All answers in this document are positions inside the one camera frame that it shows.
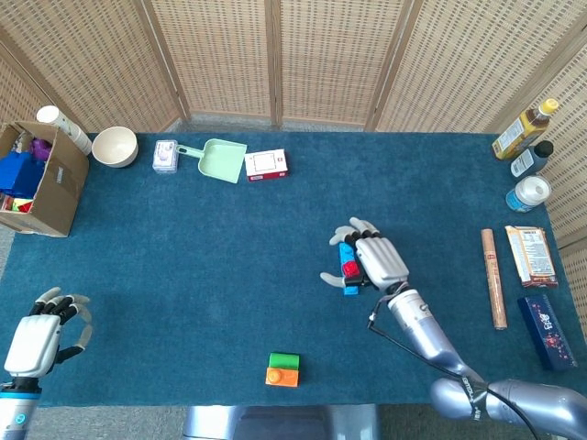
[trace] yellow bottle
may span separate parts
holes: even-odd
[[[497,159],[513,159],[519,156],[548,127],[550,116],[559,108],[556,99],[549,98],[538,108],[523,112],[503,134],[492,143]]]

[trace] orange block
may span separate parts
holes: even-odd
[[[265,383],[276,387],[297,387],[299,371],[297,369],[267,368]]]

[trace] white cap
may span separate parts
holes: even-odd
[[[522,202],[525,204],[537,205],[545,202],[550,193],[552,193],[552,189],[550,188],[550,183],[540,176],[529,176],[523,179],[521,182],[518,183],[519,185],[519,194]]]
[[[59,118],[59,108],[55,105],[45,105],[41,107],[37,112],[37,120],[44,122],[45,124],[52,124]]]

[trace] green block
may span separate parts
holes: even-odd
[[[269,366],[272,369],[300,369],[300,355],[288,355],[285,353],[271,353]]]

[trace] wicker panel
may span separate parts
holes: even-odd
[[[130,1],[0,4],[0,23],[90,131],[159,131],[179,112]]]
[[[0,59],[0,121],[10,122],[35,118],[37,109],[50,104],[49,100],[41,101],[14,72]]]
[[[547,207],[557,237],[587,229],[587,46],[548,85],[533,105],[546,97],[560,110],[542,138],[555,152],[542,174],[552,187]]]
[[[190,110],[268,116],[263,0],[153,0]]]
[[[586,7],[424,2],[378,130],[483,131]]]
[[[587,340],[587,249],[563,256],[562,262],[569,279],[581,328]]]
[[[365,123],[401,5],[282,2],[283,117]]]

